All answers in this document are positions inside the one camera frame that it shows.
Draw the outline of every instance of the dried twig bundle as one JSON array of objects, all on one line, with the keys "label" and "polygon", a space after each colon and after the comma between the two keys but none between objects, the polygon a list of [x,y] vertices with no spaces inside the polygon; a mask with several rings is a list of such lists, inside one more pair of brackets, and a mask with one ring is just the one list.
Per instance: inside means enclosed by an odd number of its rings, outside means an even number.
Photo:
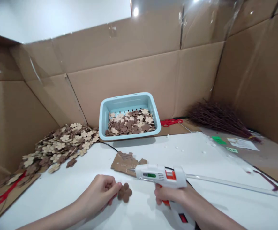
[{"label": "dried twig bundle", "polygon": [[262,143],[262,140],[253,136],[237,117],[234,110],[217,102],[197,102],[188,110],[189,120],[198,126],[228,132],[236,136],[248,138]]}]

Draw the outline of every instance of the cardboard box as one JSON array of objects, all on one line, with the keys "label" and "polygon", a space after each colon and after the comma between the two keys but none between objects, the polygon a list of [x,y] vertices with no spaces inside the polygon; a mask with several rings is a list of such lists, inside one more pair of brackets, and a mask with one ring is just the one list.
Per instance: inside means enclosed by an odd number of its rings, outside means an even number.
[{"label": "cardboard box", "polygon": [[145,91],[161,120],[213,94],[278,143],[278,1],[189,1],[30,44],[0,37],[0,178],[52,129],[97,127],[103,99]]}]

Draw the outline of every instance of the hand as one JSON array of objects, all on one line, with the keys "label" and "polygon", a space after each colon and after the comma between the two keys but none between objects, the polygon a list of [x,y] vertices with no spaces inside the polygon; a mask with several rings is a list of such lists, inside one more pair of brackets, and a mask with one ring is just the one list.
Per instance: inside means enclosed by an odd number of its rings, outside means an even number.
[{"label": "hand", "polygon": [[157,205],[161,205],[163,200],[171,200],[183,204],[185,199],[189,199],[190,197],[200,197],[200,195],[195,191],[195,189],[192,188],[189,184],[187,187],[180,189],[160,187],[159,184],[156,184],[156,189],[154,193],[156,195]]},{"label": "hand", "polygon": [[116,183],[114,177],[97,175],[89,187],[74,202],[78,215],[82,218],[91,217],[111,205],[122,184]]}]

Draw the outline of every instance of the white table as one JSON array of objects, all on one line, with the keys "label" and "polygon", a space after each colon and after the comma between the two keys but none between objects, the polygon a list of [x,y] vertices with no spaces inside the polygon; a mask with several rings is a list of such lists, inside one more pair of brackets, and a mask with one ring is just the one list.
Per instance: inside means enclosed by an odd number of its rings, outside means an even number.
[{"label": "white table", "polygon": [[[228,152],[202,133],[189,133],[156,138],[109,142],[116,149],[133,152],[137,160],[173,167],[180,165],[186,173],[215,177],[255,187],[272,189],[259,174],[248,175],[244,166],[249,164],[231,161]],[[153,183],[110,169],[116,152],[110,147],[94,144],[86,155],[79,157],[73,168],[66,163],[54,174],[41,177],[3,214],[0,229],[16,229],[49,215],[76,200],[97,174],[112,175],[116,181],[128,182],[133,194],[127,204],[114,200],[111,207],[91,221],[83,220],[71,229],[173,229],[176,223],[170,210],[157,207]],[[278,229],[278,197],[255,193],[239,188],[189,180],[193,187],[216,208],[247,229]]]}]

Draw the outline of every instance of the pile of flower cutouts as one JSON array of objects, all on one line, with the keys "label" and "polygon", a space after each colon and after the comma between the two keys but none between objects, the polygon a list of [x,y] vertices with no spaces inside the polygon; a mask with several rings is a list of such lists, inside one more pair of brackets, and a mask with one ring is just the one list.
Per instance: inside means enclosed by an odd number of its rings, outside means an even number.
[{"label": "pile of flower cutouts", "polygon": [[[88,125],[73,123],[65,125],[57,131],[50,132],[35,146],[35,152],[22,157],[19,169],[25,169],[25,177],[18,186],[28,183],[41,168],[48,169],[49,173],[57,171],[61,164],[70,160],[66,168],[73,167],[78,156],[83,156],[87,150],[99,140],[98,128],[90,128]],[[0,188],[17,181],[22,173],[13,174],[0,182]]]}]

